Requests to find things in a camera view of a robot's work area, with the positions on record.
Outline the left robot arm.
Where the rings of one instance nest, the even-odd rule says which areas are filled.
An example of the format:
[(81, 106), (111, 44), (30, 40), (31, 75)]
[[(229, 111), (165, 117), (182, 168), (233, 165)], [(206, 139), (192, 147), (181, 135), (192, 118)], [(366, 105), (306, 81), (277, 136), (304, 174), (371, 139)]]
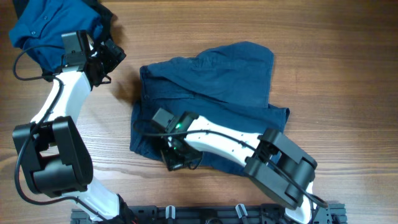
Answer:
[(135, 223), (123, 198), (94, 177), (93, 162), (76, 127), (86, 97), (111, 83), (109, 73), (125, 58), (111, 39), (91, 44), (72, 34), (63, 39), (65, 54), (55, 73), (44, 76), (53, 88), (39, 113), (16, 126), (14, 184), (20, 198), (33, 205), (71, 201), (94, 223)]

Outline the dark navy blue shorts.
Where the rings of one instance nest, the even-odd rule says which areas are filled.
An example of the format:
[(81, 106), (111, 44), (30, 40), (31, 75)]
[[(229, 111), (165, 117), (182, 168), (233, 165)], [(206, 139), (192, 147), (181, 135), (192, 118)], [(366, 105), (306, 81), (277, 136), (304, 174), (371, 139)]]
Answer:
[(283, 131), (290, 110), (269, 103), (273, 65), (274, 54), (252, 42), (145, 65), (139, 71), (141, 97), (133, 106), (131, 126), (151, 132), (148, 120), (163, 108), (174, 115), (191, 111), (247, 133)]

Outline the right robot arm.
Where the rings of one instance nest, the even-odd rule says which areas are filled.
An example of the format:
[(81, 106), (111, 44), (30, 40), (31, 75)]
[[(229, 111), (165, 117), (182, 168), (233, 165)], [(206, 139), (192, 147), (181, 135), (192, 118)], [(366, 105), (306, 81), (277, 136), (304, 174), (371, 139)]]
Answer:
[(245, 133), (219, 126), (195, 113), (175, 116), (159, 109), (152, 118), (169, 146), (161, 151), (168, 170), (192, 167), (205, 153), (216, 154), (243, 169), (269, 198), (285, 208), (296, 223), (315, 219), (312, 193), (317, 162), (276, 129), (263, 134)]

